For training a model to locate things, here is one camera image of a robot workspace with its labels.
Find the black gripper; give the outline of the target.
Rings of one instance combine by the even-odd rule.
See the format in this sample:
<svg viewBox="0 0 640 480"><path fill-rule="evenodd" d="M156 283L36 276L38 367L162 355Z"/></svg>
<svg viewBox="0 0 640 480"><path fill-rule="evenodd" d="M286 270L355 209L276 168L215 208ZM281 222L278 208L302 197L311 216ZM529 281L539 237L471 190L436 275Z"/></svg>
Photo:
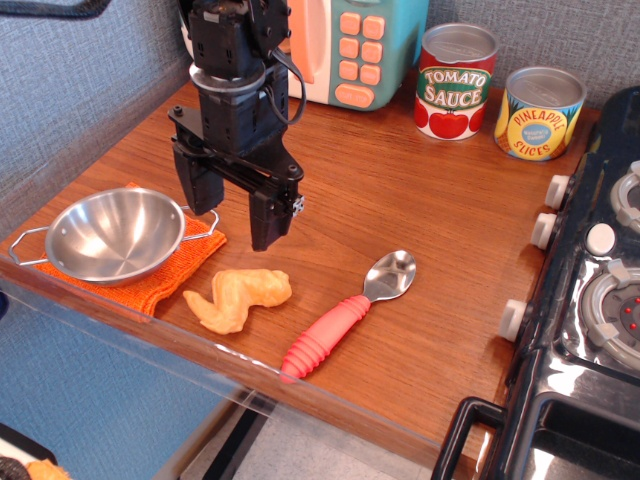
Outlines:
<svg viewBox="0 0 640 480"><path fill-rule="evenodd" d="M261 63L246 77L214 76L189 68L199 95L197 109L169 112L175 169L188 206L196 215L224 200L224 182L249 194L251 243L266 251L288 234L304 208L302 167L284 146L289 117L289 69Z"/></svg>

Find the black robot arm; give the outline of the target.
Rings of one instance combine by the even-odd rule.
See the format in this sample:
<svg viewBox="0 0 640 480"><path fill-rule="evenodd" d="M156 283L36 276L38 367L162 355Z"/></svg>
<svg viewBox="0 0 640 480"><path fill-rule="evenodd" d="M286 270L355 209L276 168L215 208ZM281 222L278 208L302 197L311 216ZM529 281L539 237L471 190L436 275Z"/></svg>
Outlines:
<svg viewBox="0 0 640 480"><path fill-rule="evenodd" d="M175 168L191 210L201 215L224 199L230 182L249 195L252 247L267 250L303 208L302 167L283 137L299 120L289 113L297 67L280 46L289 38L284 1L182 1L179 4L198 90L196 109L169 112Z"/></svg>

